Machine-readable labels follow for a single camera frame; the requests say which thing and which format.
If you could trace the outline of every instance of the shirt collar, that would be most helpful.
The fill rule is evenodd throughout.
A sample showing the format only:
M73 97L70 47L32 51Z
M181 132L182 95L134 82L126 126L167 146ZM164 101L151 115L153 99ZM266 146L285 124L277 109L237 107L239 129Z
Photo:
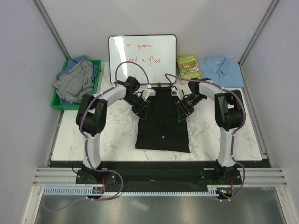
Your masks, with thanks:
M223 65L221 66L220 64L216 64L215 63L215 59L217 59L216 61L223 61ZM213 72L216 73L218 72L218 70L221 70L223 72L223 74L226 74L227 70L228 70L228 60L225 57L222 58L212 58L212 57L208 57L206 59L205 62L206 66L209 67L209 69Z

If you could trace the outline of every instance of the green basket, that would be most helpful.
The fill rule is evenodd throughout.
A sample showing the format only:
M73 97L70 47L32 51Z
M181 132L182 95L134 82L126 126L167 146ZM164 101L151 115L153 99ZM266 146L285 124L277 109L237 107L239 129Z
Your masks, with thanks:
M89 60L93 64L97 64L99 69L98 73L95 76L94 87L93 87L93 94L97 92L97 88L99 85L99 78L100 78L100 70L101 70L101 60ZM68 61L65 61L62 70L65 70ZM80 105L60 105L59 96L57 95L56 91L54 92L54 96L51 102L51 106L60 110L78 110Z

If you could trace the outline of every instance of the book cover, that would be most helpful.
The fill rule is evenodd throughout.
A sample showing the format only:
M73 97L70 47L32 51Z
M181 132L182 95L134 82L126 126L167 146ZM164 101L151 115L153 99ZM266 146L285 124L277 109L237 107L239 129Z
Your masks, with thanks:
M192 78L202 78L201 71L199 69L199 64L196 58L196 55L187 55L177 57L178 70L180 77L186 79ZM187 81L180 80L181 84L187 84Z

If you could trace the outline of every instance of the black t-shirt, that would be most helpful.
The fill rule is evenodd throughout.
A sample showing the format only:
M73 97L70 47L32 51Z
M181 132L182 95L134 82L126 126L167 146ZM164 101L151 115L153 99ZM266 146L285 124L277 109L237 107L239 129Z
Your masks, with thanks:
M187 122L178 123L178 97L171 96L171 87L152 89L156 95L148 97L146 119L139 119L135 147L190 153Z

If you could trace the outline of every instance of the marble tabletop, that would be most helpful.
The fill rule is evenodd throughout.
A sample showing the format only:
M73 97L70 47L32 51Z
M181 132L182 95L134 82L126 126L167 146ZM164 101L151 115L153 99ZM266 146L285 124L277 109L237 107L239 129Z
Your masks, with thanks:
M102 63L99 91L111 87L109 63ZM184 94L191 93L187 85L175 83ZM119 100L108 107L106 126L100 137L100 155L103 161L214 161L220 148L220 129L214 119L214 102L202 100L187 118L189 149L191 153L136 149L139 118L131 106ZM77 111L64 111L57 135L52 161L82 161L84 140L75 123ZM239 161L262 159L255 133L247 116L244 127L237 132L234 155Z

